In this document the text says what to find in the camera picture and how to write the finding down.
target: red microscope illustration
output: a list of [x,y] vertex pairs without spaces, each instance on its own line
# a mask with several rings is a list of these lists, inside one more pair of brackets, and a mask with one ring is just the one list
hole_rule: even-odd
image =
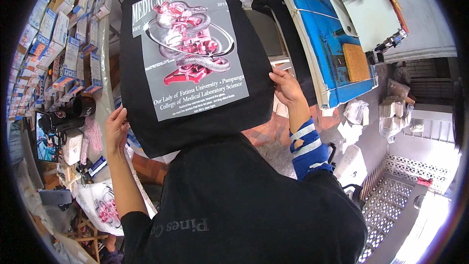
[[[146,30],[150,39],[159,45],[161,56],[176,60],[176,69],[167,75],[163,82],[167,86],[172,82],[193,81],[198,83],[212,72],[224,73],[230,69],[230,62],[221,56],[234,49],[234,40],[222,28],[211,22],[204,6],[189,6],[184,1],[165,1],[153,8],[157,15],[151,20]],[[152,34],[154,25],[168,32],[160,39]],[[220,31],[229,42],[228,49],[217,38],[210,35],[209,27]]]

